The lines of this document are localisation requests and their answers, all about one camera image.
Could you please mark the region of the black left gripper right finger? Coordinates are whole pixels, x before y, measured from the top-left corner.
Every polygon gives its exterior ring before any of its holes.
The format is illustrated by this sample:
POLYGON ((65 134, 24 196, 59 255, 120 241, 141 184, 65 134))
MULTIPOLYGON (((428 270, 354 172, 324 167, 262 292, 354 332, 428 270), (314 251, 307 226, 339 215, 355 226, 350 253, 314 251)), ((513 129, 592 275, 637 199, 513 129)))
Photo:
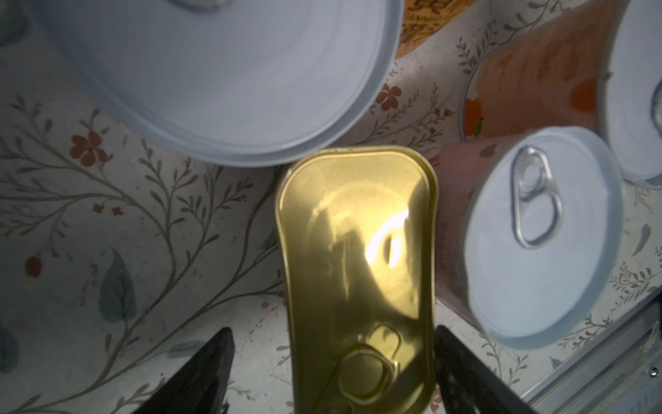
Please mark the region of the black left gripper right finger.
POLYGON ((448 413, 535 414, 451 331, 434 331, 435 377, 448 413))

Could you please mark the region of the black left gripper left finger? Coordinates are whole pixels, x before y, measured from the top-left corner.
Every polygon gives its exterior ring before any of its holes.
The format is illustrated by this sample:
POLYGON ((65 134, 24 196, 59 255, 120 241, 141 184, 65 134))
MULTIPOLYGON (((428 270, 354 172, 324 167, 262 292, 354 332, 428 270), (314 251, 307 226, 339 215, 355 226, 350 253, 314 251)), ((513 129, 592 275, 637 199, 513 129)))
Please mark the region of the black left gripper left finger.
POLYGON ((234 352, 232 329, 224 327, 142 404, 136 414, 226 413, 234 352))

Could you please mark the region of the pink can white lid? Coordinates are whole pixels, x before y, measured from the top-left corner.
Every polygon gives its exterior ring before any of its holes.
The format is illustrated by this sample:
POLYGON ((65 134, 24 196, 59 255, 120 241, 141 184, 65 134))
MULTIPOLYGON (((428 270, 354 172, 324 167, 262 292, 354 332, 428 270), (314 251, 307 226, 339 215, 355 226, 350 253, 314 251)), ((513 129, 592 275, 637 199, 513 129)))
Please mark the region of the pink can white lid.
POLYGON ((228 167, 270 167, 340 139, 381 91, 401 1, 25 1, 102 108, 228 167))

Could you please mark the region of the orange can pull-tab lid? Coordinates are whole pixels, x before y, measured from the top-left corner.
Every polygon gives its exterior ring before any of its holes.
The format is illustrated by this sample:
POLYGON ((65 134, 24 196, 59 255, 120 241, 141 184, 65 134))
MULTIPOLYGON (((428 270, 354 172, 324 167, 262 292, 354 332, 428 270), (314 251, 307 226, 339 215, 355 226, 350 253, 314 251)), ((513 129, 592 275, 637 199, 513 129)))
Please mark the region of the orange can pull-tab lid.
POLYGON ((553 126, 594 131, 626 180, 660 186, 660 2, 589 1, 481 60, 463 103, 466 141, 553 126))

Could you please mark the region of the gold rectangular tin can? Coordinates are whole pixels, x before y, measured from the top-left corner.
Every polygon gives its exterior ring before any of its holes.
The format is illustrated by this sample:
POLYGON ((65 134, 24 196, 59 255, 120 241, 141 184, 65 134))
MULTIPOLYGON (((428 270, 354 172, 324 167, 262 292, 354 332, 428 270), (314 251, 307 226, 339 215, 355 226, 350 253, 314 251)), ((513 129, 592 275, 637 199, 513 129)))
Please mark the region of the gold rectangular tin can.
POLYGON ((414 150, 325 150, 275 201, 297 413, 421 413, 434 377, 438 186, 414 150))

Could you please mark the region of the pink can pull-tab lid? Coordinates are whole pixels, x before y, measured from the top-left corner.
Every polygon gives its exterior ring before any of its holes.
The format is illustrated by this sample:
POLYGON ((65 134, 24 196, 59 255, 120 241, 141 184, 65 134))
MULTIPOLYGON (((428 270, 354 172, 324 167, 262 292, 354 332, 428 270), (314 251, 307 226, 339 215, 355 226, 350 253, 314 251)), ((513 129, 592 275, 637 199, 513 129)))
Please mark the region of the pink can pull-tab lid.
POLYGON ((546 127, 446 145, 431 164, 437 297, 509 348, 567 335, 600 298, 622 241, 623 180, 606 143, 546 127))

